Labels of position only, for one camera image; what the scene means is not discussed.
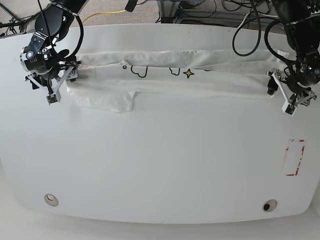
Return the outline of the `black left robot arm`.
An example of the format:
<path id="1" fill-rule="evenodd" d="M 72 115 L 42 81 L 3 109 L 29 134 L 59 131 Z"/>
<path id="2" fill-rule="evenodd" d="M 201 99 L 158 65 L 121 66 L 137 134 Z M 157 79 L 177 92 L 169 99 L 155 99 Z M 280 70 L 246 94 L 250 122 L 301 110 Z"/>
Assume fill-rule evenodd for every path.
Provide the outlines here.
<path id="1" fill-rule="evenodd" d="M 309 106 L 312 85 L 320 82 L 320 10 L 318 0 L 272 0 L 278 19 L 272 21 L 264 32 L 264 43 L 267 49 L 286 64 L 289 70 L 283 81 L 293 92 L 291 105 Z M 287 42 L 295 51 L 296 59 L 289 60 L 275 52 L 269 43 L 269 32 L 275 25 L 282 24 Z"/>

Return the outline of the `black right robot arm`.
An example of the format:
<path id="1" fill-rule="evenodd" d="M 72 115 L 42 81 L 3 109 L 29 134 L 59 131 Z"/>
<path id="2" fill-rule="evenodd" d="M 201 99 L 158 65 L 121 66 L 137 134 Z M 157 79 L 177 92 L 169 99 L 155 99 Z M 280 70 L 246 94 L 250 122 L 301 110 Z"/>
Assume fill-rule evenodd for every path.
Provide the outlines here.
<path id="1" fill-rule="evenodd" d="M 78 66 L 77 53 L 84 38 L 84 27 L 79 17 L 87 4 L 86 0 L 51 0 L 46 8 L 40 7 L 40 15 L 35 20 L 35 33 L 28 46 L 20 52 L 20 63 L 25 71 L 25 77 L 32 88 L 44 89 L 48 92 L 48 102 L 59 101 L 59 88 L 66 79 L 75 81 Z M 63 40 L 69 32 L 73 21 L 80 28 L 78 43 L 70 52 L 68 49 L 57 52 L 56 43 Z"/>

